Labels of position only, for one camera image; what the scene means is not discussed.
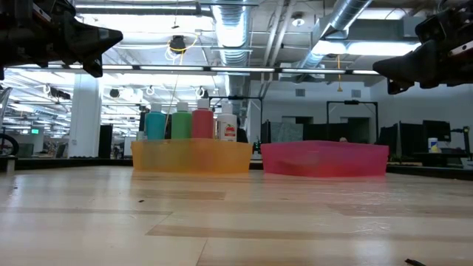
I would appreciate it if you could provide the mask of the black computer monitor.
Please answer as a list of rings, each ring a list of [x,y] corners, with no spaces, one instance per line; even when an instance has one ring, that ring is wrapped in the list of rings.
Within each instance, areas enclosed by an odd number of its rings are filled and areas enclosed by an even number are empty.
[[[424,120],[424,133],[427,138],[437,138],[438,141],[451,141],[450,123],[446,121]]]
[[[427,144],[422,124],[400,123],[402,155],[426,153]]]
[[[395,123],[392,126],[381,127],[376,143],[378,145],[388,146],[389,155],[396,154],[398,147],[398,124]]]

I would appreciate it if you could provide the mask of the pink paint bottle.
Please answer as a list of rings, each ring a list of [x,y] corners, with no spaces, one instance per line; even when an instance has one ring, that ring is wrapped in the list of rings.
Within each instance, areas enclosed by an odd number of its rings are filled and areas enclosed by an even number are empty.
[[[197,101],[197,108],[192,112],[192,133],[193,138],[214,138],[214,113],[209,109],[208,98]]]

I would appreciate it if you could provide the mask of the black wheel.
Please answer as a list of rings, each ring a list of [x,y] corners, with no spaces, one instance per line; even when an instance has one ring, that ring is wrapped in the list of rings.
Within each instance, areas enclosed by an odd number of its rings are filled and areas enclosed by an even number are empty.
[[[19,144],[13,137],[0,133],[0,157],[16,156],[18,150]]]

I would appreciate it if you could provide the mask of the black rectangular stand frame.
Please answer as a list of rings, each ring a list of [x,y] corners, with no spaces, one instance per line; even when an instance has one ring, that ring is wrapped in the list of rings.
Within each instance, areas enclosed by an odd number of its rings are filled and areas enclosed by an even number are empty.
[[[326,138],[329,139],[330,136],[330,104],[344,104],[344,105],[364,105],[367,107],[368,104],[371,104],[375,107],[375,142],[379,139],[379,114],[378,114],[378,102],[376,101],[359,101],[359,100],[329,100],[326,102]]]

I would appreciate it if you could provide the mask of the white building pillar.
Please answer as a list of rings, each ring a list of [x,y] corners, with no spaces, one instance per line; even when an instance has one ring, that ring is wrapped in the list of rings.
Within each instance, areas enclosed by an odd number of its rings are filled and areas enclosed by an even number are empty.
[[[69,157],[97,157],[103,89],[97,78],[75,74],[69,129]]]

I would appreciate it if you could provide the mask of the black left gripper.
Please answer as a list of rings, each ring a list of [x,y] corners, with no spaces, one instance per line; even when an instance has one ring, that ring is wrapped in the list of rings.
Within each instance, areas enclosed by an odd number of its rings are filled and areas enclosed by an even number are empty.
[[[52,61],[81,62],[94,78],[103,76],[102,54],[123,40],[123,33],[79,22],[73,0],[20,0],[20,64],[45,68]]]

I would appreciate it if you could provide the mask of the teal paint bottle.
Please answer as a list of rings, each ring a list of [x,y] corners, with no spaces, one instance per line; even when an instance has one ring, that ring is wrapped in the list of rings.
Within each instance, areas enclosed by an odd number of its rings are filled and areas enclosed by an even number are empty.
[[[145,132],[148,140],[163,140],[166,133],[166,116],[162,105],[152,103],[151,110],[145,117]]]

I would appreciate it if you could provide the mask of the green paint bottle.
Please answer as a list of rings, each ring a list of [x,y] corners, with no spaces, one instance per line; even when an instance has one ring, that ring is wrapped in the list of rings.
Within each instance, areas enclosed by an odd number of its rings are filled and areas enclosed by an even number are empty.
[[[177,111],[171,116],[171,138],[188,139],[192,134],[192,114],[186,102],[177,104]]]

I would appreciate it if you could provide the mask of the black cabinet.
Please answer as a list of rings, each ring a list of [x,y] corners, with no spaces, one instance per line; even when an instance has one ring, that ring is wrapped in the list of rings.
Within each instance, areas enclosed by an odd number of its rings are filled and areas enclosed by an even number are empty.
[[[109,159],[112,152],[113,126],[101,125],[98,157],[101,159]]]

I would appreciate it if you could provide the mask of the orange translucent plastic bin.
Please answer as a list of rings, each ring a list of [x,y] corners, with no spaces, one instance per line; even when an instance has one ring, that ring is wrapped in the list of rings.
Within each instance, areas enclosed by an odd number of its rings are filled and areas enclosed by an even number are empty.
[[[190,138],[131,143],[136,171],[178,174],[240,174],[249,170],[249,143]]]

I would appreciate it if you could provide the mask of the pink translucent plastic bin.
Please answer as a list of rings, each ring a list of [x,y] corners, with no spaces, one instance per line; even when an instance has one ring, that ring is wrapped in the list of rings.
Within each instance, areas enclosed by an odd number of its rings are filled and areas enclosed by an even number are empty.
[[[261,145],[264,171],[302,177],[378,177],[386,174],[388,146],[306,140]]]

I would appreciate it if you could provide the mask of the ceiling light strip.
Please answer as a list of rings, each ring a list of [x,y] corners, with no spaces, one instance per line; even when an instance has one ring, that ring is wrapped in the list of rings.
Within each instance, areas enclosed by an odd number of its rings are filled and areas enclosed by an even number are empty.
[[[378,75],[376,71],[365,69],[296,69],[281,68],[281,73],[287,74],[320,74],[320,75]]]
[[[82,65],[50,64],[40,67],[35,64],[8,66],[8,69],[73,69],[85,70]],[[102,70],[154,70],[154,71],[210,71],[210,72],[274,72],[275,68],[269,67],[239,67],[239,66],[184,66],[184,65],[103,65]]]

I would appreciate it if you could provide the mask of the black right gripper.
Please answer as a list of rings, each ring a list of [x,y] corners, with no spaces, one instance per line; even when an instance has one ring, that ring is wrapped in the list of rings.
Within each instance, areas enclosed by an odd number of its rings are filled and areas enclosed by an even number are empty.
[[[439,85],[438,49],[433,42],[420,45],[406,55],[376,61],[372,69],[387,79],[387,92],[397,95],[419,83],[423,89]],[[447,86],[473,83],[473,40],[447,52],[440,73]]]

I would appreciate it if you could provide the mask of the white paint bottle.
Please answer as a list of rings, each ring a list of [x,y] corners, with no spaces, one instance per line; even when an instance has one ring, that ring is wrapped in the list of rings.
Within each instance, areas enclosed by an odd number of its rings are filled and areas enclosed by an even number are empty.
[[[231,103],[223,103],[222,111],[217,115],[217,138],[222,141],[237,141],[237,116]]]

